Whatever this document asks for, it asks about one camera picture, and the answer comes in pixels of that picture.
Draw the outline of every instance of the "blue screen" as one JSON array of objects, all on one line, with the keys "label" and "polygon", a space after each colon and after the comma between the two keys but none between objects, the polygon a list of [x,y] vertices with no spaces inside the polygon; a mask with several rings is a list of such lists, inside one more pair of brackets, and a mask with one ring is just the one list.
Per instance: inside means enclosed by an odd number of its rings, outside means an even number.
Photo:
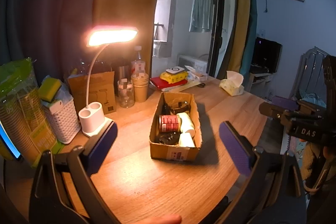
[{"label": "blue screen", "polygon": [[16,149],[14,144],[12,143],[11,139],[8,137],[6,131],[4,130],[1,121],[0,121],[0,137],[2,141],[6,144],[7,148],[10,150],[12,155],[18,159],[20,157],[20,152]]}]

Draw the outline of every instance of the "computer monitor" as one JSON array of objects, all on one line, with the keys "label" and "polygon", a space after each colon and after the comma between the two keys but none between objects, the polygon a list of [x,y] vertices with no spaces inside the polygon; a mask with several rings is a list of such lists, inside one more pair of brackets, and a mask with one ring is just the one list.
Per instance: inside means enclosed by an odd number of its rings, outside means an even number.
[{"label": "computer monitor", "polygon": [[266,68],[269,73],[276,73],[278,70],[281,51],[281,44],[257,37],[254,44],[252,65]]}]

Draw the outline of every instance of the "monitor screen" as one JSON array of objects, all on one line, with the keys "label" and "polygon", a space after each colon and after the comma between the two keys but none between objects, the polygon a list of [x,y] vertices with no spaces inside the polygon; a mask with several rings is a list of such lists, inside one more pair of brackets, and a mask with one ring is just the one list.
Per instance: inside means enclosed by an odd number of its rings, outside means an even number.
[{"label": "monitor screen", "polygon": [[3,141],[3,143],[5,144],[5,146],[7,147],[8,151],[12,154],[12,156],[15,159],[18,160],[20,158],[21,154],[16,149],[16,147],[12,143],[11,139],[8,137],[5,129],[3,128],[2,124],[1,124],[1,121],[0,121],[0,138]]},{"label": "monitor screen", "polygon": [[277,72],[281,50],[281,44],[257,37],[254,44],[252,65],[267,68],[270,73]]}]

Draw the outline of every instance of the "teal curtain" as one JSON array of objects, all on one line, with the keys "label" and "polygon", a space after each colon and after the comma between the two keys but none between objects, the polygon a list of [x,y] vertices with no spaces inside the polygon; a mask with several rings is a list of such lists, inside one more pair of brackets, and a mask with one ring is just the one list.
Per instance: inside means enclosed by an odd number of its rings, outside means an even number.
[{"label": "teal curtain", "polygon": [[247,28],[246,44],[241,61],[239,73],[244,76],[245,80],[249,78],[249,70],[252,62],[254,42],[257,36],[257,0],[251,0],[250,19]]}]

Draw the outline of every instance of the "white plastic basket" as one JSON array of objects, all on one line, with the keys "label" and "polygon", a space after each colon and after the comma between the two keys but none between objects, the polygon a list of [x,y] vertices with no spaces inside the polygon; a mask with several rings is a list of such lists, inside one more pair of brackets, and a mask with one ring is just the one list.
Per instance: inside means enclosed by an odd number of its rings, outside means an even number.
[{"label": "white plastic basket", "polygon": [[61,110],[51,114],[49,109],[44,108],[46,117],[56,138],[64,144],[69,144],[80,131],[77,112],[72,99]]}]

